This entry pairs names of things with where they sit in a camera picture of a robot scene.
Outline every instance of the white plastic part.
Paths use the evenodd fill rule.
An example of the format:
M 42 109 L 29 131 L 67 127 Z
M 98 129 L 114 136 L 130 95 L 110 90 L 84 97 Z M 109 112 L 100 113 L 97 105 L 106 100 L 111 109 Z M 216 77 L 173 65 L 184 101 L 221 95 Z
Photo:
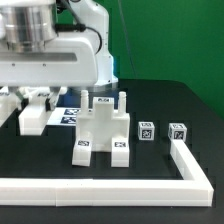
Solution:
M 155 136 L 155 126 L 153 122 L 138 122 L 138 138 L 142 141 L 153 141 Z
M 19 89 L 21 95 L 29 100 L 28 106 L 19 115 L 21 135 L 41 135 L 52 111 L 46 111 L 45 101 L 49 98 L 50 89 L 47 87 Z M 63 87 L 59 94 L 65 94 L 67 88 Z
M 123 115 L 126 113 L 126 92 L 119 92 L 119 101 L 118 101 L 118 114 Z
M 29 7 L 54 4 L 56 0 L 1 0 L 0 7 Z
M 212 206 L 213 188 L 182 140 L 171 156 L 184 180 L 0 179 L 0 205 Z
M 9 93 L 8 87 L 0 90 L 0 127 L 19 106 L 18 98 L 14 93 Z
M 19 115 L 21 135 L 41 135 L 51 111 L 46 112 L 46 97 L 34 97 L 28 106 Z
M 38 54 L 10 53 L 3 42 L 0 86 L 93 86 L 98 80 L 95 41 L 98 44 L 93 33 L 60 33 L 45 45 L 46 56 L 38 60 Z
M 119 108 L 120 113 L 114 110 L 114 99 L 106 97 L 94 97 L 93 110 L 87 107 L 89 103 L 88 92 L 81 93 L 81 111 L 76 118 L 76 143 L 73 150 L 73 165 L 80 165 L 79 159 L 76 160 L 75 155 L 81 153 L 81 149 L 77 147 L 77 142 L 85 140 L 91 136 L 91 151 L 112 152 L 111 141 L 113 138 L 122 138 L 128 142 L 130 116 L 126 113 L 126 93 L 120 93 Z
M 87 90 L 81 92 L 81 111 L 83 114 L 89 111 L 89 92 Z
M 73 150 L 72 164 L 77 166 L 90 166 L 92 138 L 76 139 Z
M 3 17 L 0 14 L 0 40 L 3 39 L 5 37 L 5 35 L 6 35 L 5 25 L 4 25 L 4 22 L 3 22 Z
M 129 167 L 129 144 L 128 139 L 112 138 L 111 166 Z
M 187 128 L 183 123 L 170 123 L 168 137 L 170 139 L 182 139 L 184 142 L 187 138 Z

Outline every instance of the black table surface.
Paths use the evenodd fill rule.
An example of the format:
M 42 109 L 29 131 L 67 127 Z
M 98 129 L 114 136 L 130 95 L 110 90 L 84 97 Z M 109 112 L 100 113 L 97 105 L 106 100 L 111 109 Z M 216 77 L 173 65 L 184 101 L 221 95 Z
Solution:
M 115 98 L 127 92 L 130 167 L 111 168 L 110 153 L 92 153 L 91 166 L 71 165 L 74 127 L 47 126 L 42 136 L 20 136 L 18 112 L 0 129 L 1 178 L 182 179 L 169 155 L 168 124 L 184 123 L 186 144 L 215 189 L 207 207 L 26 207 L 0 206 L 0 223 L 197 223 L 224 221 L 224 121 L 186 85 L 174 81 L 120 80 L 114 90 L 90 94 Z M 79 107 L 80 94 L 70 90 L 59 107 Z M 153 121 L 155 141 L 137 137 L 138 121 Z

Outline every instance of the white block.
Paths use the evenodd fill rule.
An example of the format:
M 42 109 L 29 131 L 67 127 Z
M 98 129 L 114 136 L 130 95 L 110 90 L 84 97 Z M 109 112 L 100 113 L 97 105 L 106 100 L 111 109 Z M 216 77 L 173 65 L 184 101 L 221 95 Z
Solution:
M 93 180 L 93 205 L 211 206 L 211 191 L 185 180 Z
M 138 122 L 138 138 L 144 141 L 153 141 L 155 126 L 153 122 Z
M 92 180 L 59 180 L 56 206 L 91 206 Z
M 112 138 L 111 166 L 129 167 L 129 145 L 126 138 Z
M 51 112 L 46 112 L 45 104 L 30 104 L 19 115 L 21 135 L 41 135 Z
M 183 141 L 172 140 L 170 154 L 184 180 L 206 182 L 207 177 Z
M 90 166 L 92 141 L 90 139 L 77 139 L 73 149 L 72 165 Z
M 179 139 L 186 141 L 187 128 L 183 123 L 170 123 L 168 136 L 170 139 Z
M 55 180 L 0 179 L 0 205 L 55 206 Z

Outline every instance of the black and white tag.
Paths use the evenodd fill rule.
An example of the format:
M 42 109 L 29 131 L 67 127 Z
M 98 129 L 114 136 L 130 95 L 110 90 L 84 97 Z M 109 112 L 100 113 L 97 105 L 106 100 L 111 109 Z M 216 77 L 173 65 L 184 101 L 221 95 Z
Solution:
M 39 93 L 37 96 L 38 97 L 49 97 L 50 93 Z
M 76 124 L 76 117 L 62 117 L 61 124 Z
M 116 148 L 125 148 L 126 147 L 126 142 L 115 142 L 114 146 Z
M 184 139 L 184 131 L 175 131 L 174 139 Z
M 79 109 L 66 109 L 64 115 L 76 115 L 80 110 Z
M 151 127 L 151 123 L 149 122 L 145 122 L 145 123 L 142 123 L 142 127 Z
M 9 96 L 10 93 L 7 93 L 7 92 L 0 92 L 0 96 Z
M 78 141 L 78 145 L 79 146 L 89 146 L 90 142 L 88 142 L 88 141 Z
M 182 124 L 173 124 L 173 128 L 184 128 Z
M 110 98 L 98 98 L 98 102 L 109 103 Z
M 151 138 L 152 130 L 142 130 L 142 138 Z

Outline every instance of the cube with marker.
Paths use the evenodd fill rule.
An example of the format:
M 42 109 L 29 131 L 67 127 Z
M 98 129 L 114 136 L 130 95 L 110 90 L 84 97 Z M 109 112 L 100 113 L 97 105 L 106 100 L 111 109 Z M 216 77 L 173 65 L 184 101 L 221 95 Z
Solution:
M 143 141 L 153 141 L 155 126 L 153 122 L 138 122 L 138 138 Z
M 168 136 L 170 139 L 180 139 L 185 142 L 187 137 L 187 128 L 183 123 L 170 123 Z

